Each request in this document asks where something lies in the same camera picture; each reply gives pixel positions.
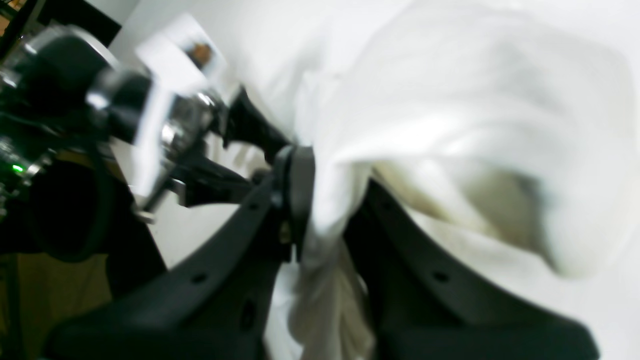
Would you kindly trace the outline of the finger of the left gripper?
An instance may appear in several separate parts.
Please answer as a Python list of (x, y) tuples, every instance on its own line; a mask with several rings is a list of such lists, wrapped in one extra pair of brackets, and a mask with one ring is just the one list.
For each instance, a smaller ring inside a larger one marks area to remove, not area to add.
[(258, 168), (246, 178), (204, 155), (192, 155), (169, 171), (167, 189), (176, 194), (177, 203), (185, 208), (240, 204), (270, 172)]
[(236, 98), (226, 112), (222, 126), (222, 146), (228, 148), (233, 142), (256, 146), (270, 166), (282, 148), (290, 141), (269, 121), (249, 99), (245, 87), (240, 87)]

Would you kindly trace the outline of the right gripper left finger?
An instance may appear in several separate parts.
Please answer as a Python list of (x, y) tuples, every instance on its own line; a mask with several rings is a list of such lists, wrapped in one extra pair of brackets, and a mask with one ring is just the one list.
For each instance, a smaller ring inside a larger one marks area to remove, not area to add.
[(265, 360), (275, 281), (301, 253), (313, 180), (313, 149), (286, 146), (201, 248), (128, 296), (58, 325), (42, 358)]

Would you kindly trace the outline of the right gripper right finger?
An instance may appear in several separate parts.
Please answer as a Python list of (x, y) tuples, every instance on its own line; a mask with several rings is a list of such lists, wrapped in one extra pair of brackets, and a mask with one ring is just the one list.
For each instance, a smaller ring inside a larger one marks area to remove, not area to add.
[(586, 326), (490, 282), (370, 181), (344, 234), (368, 294), (375, 360), (597, 360)]

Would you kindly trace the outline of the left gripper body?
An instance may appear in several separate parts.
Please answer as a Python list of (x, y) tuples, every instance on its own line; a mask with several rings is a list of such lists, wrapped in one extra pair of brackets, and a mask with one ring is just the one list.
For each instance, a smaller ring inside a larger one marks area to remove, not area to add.
[(87, 91), (91, 118), (114, 139), (140, 150), (135, 141), (151, 142), (151, 154), (143, 155), (146, 165), (158, 165), (158, 173), (151, 177), (151, 191), (143, 194), (133, 205), (135, 216), (144, 223), (154, 223), (155, 212), (168, 189), (169, 171), (193, 155), (206, 157), (205, 137), (215, 121), (226, 118), (226, 108), (215, 96), (198, 93), (183, 97), (169, 95), (161, 102), (167, 105), (167, 117), (160, 126), (144, 130), (143, 112), (151, 107), (154, 82), (147, 75), (129, 69), (105, 68), (99, 71)]

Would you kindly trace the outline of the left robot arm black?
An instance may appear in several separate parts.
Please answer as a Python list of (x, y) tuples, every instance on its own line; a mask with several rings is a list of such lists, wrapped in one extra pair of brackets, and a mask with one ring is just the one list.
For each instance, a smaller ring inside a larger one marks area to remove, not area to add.
[[(80, 262), (106, 248), (115, 209), (114, 187), (99, 144), (132, 143), (142, 134), (144, 94), (153, 82), (119, 70), (102, 43), (75, 27), (48, 28), (14, 50), (1, 68), (1, 200), (26, 193), (61, 150), (83, 150), (94, 165), (96, 209), (87, 238), (75, 248), (48, 239), (28, 216), (39, 248), (64, 262)], [(150, 199), (165, 191), (183, 207), (238, 204), (204, 245), (173, 269), (118, 300), (56, 326), (42, 360), (264, 360), (263, 334), (278, 269), (285, 258), (278, 232), (285, 214), (279, 193), (290, 142), (249, 103), (247, 94), (225, 105), (211, 92), (167, 100), (169, 127), (161, 140), (167, 170)]]

